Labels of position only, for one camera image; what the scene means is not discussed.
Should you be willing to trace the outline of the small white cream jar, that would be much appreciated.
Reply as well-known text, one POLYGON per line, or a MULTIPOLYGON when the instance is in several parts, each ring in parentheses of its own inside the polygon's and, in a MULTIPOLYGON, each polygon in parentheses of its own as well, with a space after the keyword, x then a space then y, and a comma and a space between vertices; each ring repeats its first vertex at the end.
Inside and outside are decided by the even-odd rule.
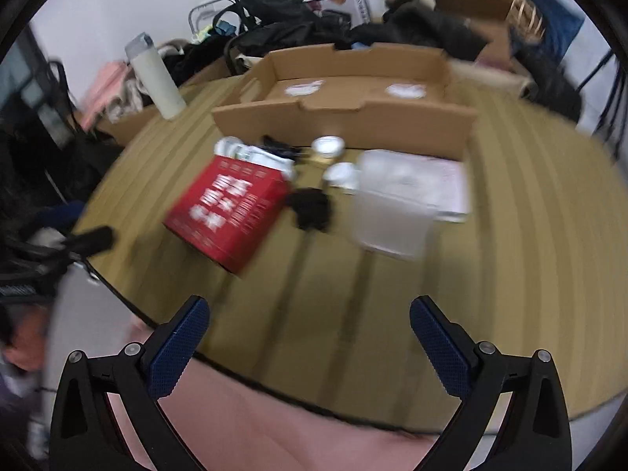
POLYGON ((325 170, 323 181, 331 187, 352 194, 359 188, 359 169, 353 163, 335 163, 325 170))

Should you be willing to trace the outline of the pink patterned packet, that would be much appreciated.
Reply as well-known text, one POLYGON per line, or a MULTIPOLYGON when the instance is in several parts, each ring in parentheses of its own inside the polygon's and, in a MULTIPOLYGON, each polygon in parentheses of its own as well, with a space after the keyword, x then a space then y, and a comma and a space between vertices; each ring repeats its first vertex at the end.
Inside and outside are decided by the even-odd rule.
POLYGON ((464 222, 471 214, 471 190, 463 163, 422 156, 420 158, 436 177, 436 219, 452 223, 464 222))

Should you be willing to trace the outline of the flat cardboard tray box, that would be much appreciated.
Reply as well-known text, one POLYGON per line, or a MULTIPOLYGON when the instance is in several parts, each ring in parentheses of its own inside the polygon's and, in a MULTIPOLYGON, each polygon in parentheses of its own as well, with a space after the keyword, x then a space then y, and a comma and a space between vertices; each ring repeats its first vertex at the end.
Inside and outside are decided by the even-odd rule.
POLYGON ((226 135, 293 146, 338 136, 349 148, 462 161, 477 113, 456 100, 446 53, 375 44, 272 51, 214 108, 226 135))

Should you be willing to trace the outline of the white metal rack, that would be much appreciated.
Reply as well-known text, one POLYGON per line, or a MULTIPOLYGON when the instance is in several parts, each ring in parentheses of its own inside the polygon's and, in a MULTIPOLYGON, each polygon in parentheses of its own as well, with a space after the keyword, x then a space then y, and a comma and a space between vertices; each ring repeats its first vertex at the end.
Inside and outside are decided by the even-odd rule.
POLYGON ((204 24, 212 24, 214 17, 232 4, 234 0, 208 0, 192 7, 187 14, 190 33, 198 34, 204 24))

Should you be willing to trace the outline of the blue cloth bag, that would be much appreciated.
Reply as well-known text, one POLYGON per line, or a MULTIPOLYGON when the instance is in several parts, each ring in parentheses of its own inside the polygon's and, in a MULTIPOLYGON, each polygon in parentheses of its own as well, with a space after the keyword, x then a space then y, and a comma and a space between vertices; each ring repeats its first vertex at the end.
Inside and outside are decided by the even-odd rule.
POLYGON ((540 12, 544 30, 541 42, 532 45, 531 48, 555 64, 560 64, 579 34, 584 23, 584 16, 567 9, 561 0, 529 1, 540 12))

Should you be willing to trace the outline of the printed product carton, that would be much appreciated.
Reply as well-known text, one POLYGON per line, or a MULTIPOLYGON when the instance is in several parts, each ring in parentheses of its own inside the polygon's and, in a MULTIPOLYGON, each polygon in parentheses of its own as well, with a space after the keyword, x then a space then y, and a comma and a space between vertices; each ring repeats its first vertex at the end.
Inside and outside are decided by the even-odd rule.
POLYGON ((343 24, 350 28, 369 24, 371 22, 371 8, 368 0, 303 0, 315 13, 331 14, 341 18, 343 24))

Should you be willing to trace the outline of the black hair clips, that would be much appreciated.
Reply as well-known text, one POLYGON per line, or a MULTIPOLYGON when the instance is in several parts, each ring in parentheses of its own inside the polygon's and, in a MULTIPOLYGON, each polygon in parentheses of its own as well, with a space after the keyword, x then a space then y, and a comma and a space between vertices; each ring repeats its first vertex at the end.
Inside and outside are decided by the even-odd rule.
POLYGON ((269 153, 280 156, 283 159, 299 161, 305 154, 302 147, 292 146, 283 141, 277 141, 270 135, 263 135, 261 138, 261 148, 269 153))

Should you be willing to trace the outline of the small white round jar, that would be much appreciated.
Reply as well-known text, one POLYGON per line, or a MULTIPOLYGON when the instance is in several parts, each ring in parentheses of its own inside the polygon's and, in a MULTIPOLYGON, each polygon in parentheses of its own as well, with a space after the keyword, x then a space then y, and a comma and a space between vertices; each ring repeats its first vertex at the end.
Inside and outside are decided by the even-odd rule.
POLYGON ((344 154, 345 141, 339 136, 320 136, 312 142, 311 150, 314 159, 325 162, 335 161, 344 154))

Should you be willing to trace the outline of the cardboard box left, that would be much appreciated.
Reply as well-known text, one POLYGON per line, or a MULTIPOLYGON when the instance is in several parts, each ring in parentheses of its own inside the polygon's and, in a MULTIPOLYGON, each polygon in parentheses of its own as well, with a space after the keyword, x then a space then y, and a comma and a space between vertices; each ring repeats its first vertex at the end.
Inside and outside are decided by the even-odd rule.
POLYGON ((110 122, 105 117, 97 123, 96 128, 112 136, 118 145, 127 146, 142 130, 144 126, 155 117, 160 117, 159 110, 154 106, 148 106, 144 110, 122 117, 116 122, 110 122))

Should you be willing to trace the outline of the white tube bottle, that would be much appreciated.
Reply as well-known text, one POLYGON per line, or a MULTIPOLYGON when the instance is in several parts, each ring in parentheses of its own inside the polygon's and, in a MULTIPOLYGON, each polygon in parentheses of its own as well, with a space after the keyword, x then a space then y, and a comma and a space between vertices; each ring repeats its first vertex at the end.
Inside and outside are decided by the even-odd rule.
POLYGON ((283 159, 283 157, 267 152, 260 147, 246 145, 234 136, 220 138, 214 146, 214 154, 278 170, 290 182, 293 182, 297 177, 293 159, 283 159))

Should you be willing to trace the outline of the clear plastic container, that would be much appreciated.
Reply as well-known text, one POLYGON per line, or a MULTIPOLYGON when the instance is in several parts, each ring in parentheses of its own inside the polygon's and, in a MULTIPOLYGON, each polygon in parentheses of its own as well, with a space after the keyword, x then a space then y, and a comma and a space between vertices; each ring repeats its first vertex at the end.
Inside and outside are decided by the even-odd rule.
POLYGON ((443 169, 432 159, 367 150, 356 166, 351 231, 365 249, 414 261, 424 255, 441 204, 443 169))

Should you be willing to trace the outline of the large cardboard box right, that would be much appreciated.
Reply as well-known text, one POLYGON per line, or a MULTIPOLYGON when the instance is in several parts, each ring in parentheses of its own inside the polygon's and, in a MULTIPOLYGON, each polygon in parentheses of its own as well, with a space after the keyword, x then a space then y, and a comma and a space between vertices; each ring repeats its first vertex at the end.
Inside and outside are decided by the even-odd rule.
POLYGON ((528 71, 513 57, 510 26, 507 15, 509 0, 435 0, 435 8, 461 19, 489 43, 479 53, 476 62, 518 75, 528 71))

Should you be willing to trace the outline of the pink backpack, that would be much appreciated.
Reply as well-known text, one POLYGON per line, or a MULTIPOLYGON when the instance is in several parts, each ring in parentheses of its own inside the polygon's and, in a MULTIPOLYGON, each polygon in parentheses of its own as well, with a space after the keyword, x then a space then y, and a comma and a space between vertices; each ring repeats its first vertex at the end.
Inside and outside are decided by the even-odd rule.
POLYGON ((93 83, 80 100, 79 110, 81 119, 80 126, 84 131, 88 131, 112 102, 121 99, 130 71, 129 65, 123 61, 106 63, 97 72, 93 83))

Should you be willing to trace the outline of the black clothes pile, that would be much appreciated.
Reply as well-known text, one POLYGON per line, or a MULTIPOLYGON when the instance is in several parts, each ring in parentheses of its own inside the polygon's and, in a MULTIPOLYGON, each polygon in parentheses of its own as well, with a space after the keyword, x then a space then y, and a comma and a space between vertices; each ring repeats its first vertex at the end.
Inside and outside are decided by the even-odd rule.
POLYGON ((169 55, 164 63, 175 84, 184 84, 202 69, 226 57, 231 49, 249 57, 313 45, 332 44, 350 49, 355 44, 407 44, 444 50, 456 60, 476 61, 489 44, 484 35, 464 21, 431 9, 420 0, 387 0, 379 22, 350 27, 327 11, 316 13, 301 0, 241 0, 249 16, 257 19, 240 35, 210 34, 201 44, 187 44, 181 55, 169 55))

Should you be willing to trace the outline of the red printed box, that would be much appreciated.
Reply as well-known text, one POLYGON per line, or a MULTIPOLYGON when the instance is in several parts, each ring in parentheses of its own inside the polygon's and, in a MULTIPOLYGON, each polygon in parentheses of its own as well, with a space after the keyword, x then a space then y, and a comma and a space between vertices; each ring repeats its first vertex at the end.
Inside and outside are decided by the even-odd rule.
POLYGON ((277 221, 289 192, 278 170, 216 156, 168 210, 163 225, 238 274, 277 221))

